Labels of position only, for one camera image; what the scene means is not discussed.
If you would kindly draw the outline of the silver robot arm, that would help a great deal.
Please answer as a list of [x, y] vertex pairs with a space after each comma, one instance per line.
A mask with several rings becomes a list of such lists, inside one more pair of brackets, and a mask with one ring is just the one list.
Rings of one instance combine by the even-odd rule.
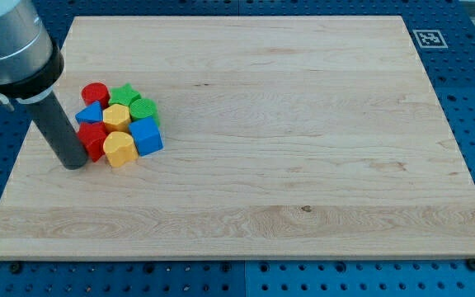
[[63, 72], [63, 56], [31, 0], [0, 0], [0, 106], [45, 99]]

